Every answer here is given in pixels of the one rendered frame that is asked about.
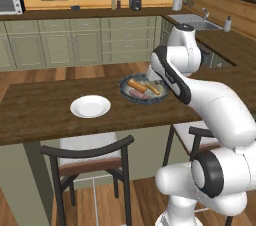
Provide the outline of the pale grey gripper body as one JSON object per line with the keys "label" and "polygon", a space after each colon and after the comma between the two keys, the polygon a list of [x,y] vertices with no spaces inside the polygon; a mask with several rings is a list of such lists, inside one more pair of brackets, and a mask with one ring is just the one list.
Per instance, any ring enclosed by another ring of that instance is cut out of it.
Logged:
{"label": "pale grey gripper body", "polygon": [[161,76],[159,75],[158,67],[150,65],[146,72],[146,77],[149,81],[160,81]]}

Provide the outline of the orange bun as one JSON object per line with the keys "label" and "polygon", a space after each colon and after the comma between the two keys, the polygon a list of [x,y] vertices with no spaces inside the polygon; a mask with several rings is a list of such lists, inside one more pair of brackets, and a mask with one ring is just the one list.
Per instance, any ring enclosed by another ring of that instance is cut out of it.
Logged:
{"label": "orange bun", "polygon": [[133,87],[134,89],[142,92],[142,93],[145,93],[147,91],[147,87],[143,84],[140,84],[139,82],[136,82],[134,79],[130,79],[127,84],[130,86],[130,87]]}
{"label": "orange bun", "polygon": [[160,95],[160,92],[154,87],[149,84],[145,84],[145,86],[150,89],[152,92],[154,92],[156,95]]}

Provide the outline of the pink sausage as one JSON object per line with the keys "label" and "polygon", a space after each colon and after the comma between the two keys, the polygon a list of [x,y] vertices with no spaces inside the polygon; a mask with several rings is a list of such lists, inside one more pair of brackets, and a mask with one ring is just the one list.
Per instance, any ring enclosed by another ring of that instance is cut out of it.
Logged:
{"label": "pink sausage", "polygon": [[149,96],[139,92],[138,90],[130,90],[129,94],[132,95],[133,97],[137,97],[140,99],[149,99],[150,98]]}

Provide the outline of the dark grey bowl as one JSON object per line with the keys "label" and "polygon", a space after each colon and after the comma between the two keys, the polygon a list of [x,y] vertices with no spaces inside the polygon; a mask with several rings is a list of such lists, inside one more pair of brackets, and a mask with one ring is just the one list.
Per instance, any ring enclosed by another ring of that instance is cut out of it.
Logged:
{"label": "dark grey bowl", "polygon": [[[149,96],[149,99],[140,99],[137,97],[133,97],[129,94],[130,90],[136,90],[133,87],[130,87],[127,82],[130,79],[134,79],[136,82],[139,82],[140,84],[149,84],[151,86],[154,86],[159,92],[160,95],[156,95],[154,92],[152,92],[150,89],[147,88],[147,91],[143,94]],[[123,77],[119,82],[119,89],[120,93],[129,101],[136,103],[136,104],[156,104],[163,101],[169,94],[169,88],[165,84],[163,80],[160,81],[149,81],[146,78],[145,74],[131,74],[128,76]]]}

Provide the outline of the white round plate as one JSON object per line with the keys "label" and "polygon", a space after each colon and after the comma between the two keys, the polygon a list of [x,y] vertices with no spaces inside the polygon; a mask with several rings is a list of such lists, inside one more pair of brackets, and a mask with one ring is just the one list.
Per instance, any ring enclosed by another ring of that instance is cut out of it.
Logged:
{"label": "white round plate", "polygon": [[110,101],[99,95],[86,95],[74,100],[70,106],[73,115],[80,118],[97,118],[106,114]]}

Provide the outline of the steel sink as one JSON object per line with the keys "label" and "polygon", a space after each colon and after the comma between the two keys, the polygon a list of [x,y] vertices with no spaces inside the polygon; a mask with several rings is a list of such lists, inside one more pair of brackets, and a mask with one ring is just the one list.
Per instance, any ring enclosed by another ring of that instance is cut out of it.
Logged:
{"label": "steel sink", "polygon": [[179,25],[189,25],[195,30],[222,30],[222,27],[196,14],[170,15]]}

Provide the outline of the dark wooden chair white cushion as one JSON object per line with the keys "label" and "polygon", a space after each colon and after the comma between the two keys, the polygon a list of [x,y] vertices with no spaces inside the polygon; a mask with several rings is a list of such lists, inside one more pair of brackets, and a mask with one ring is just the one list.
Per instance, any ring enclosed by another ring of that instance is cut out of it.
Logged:
{"label": "dark wooden chair white cushion", "polygon": [[170,127],[162,166],[166,166],[168,163],[174,135],[177,135],[190,158],[193,158],[198,152],[219,146],[218,140],[211,135],[203,121],[173,124]]}
{"label": "dark wooden chair white cushion", "polygon": [[75,205],[74,180],[81,173],[105,170],[113,176],[114,194],[118,198],[118,181],[123,182],[126,225],[132,226],[128,145],[134,142],[132,135],[107,146],[86,150],[67,150],[48,146],[41,153],[48,155],[56,194],[60,226],[66,226],[62,193],[69,187],[71,204]]}

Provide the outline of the black toaster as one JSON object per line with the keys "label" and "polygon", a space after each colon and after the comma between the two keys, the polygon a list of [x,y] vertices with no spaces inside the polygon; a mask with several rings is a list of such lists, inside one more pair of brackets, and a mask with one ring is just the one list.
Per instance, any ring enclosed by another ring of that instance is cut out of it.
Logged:
{"label": "black toaster", "polygon": [[142,8],[142,0],[129,0],[129,7],[134,11],[140,11]]}

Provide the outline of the white paper towel roll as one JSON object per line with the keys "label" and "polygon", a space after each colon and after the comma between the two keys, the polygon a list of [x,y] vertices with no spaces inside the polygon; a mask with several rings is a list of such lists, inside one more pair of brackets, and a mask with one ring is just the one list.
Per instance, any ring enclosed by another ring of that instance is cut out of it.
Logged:
{"label": "white paper towel roll", "polygon": [[172,9],[174,11],[179,11],[182,9],[183,0],[173,0]]}

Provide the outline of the green lower cupboard run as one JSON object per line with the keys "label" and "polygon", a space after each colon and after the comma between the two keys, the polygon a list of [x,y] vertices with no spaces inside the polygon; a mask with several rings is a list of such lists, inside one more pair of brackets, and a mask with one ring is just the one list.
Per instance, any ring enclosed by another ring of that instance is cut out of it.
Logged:
{"label": "green lower cupboard run", "polygon": [[0,71],[142,62],[160,41],[158,16],[0,22]]}

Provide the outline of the white soap dispenser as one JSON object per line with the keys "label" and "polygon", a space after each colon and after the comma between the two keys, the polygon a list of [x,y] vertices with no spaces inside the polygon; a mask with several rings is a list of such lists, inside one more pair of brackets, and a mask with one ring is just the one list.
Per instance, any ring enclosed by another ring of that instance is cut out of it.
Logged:
{"label": "white soap dispenser", "polygon": [[225,21],[223,31],[224,32],[229,32],[231,30],[231,24],[232,24],[231,16],[228,16],[227,20]]}

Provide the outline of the silver toaster oven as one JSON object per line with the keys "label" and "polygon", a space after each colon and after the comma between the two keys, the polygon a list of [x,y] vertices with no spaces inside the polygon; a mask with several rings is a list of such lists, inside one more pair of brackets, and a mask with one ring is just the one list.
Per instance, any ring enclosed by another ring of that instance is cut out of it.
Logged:
{"label": "silver toaster oven", "polygon": [[0,15],[21,15],[24,12],[24,0],[0,0]]}

